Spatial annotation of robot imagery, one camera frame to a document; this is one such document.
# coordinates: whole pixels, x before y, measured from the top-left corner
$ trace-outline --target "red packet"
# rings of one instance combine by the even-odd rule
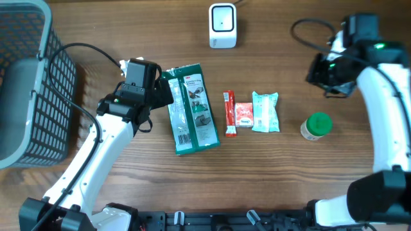
[[[236,103],[235,110],[237,127],[248,128],[254,125],[252,103]]]
[[[224,102],[225,102],[225,120],[227,121],[227,131],[225,132],[226,137],[236,137],[236,123],[234,116],[234,92],[232,90],[227,90],[224,92]]]

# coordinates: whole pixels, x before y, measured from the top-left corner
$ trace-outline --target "green cap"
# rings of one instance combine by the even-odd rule
[[[315,136],[327,135],[333,129],[333,121],[323,113],[317,112],[307,119],[307,130]]]

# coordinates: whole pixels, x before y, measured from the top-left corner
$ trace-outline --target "small package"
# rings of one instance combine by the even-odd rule
[[[277,112],[278,93],[259,95],[257,92],[252,93],[252,104],[254,113],[255,132],[279,132]]]
[[[234,115],[234,92],[232,90],[227,90],[223,93],[224,103],[225,103],[225,121],[227,122],[227,131],[225,132],[226,137],[236,137],[236,124]]]
[[[236,126],[250,128],[254,124],[252,103],[236,103]]]
[[[183,155],[220,145],[200,64],[162,72],[174,103],[168,105],[175,153]]]

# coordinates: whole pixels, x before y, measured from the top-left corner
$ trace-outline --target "tabletop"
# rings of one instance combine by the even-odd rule
[[[372,173],[373,147],[359,91],[348,99],[325,99],[305,77],[317,51],[289,33],[297,19],[318,17],[337,28],[346,15],[374,12],[381,34],[411,48],[410,1],[244,0],[237,8],[233,49],[209,47],[208,9],[214,1],[50,2],[53,27],[65,44],[95,45],[116,60],[142,56],[163,70],[200,63],[221,146],[176,156],[167,108],[154,110],[153,130],[137,133],[102,186],[94,210],[115,202],[144,210],[223,211],[301,209],[312,199],[345,194],[349,184]],[[307,25],[301,35],[326,45],[329,32]],[[76,102],[95,115],[99,99],[122,80],[118,68],[87,48],[70,48],[77,63]],[[252,92],[279,93],[279,133],[238,128],[226,138],[223,91],[237,102]],[[305,140],[300,125],[314,112],[329,114],[332,132]],[[17,230],[27,197],[40,199],[62,175],[88,134],[90,121],[77,112],[67,160],[44,169],[0,171],[0,230]],[[405,226],[382,227],[405,230]]]

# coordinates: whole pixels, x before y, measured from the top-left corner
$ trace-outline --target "gray basket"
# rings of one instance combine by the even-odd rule
[[[46,78],[62,46],[51,22],[44,1],[0,2],[0,168],[51,166],[67,156],[73,110]],[[52,65],[57,88],[73,99],[74,62],[63,51]]]

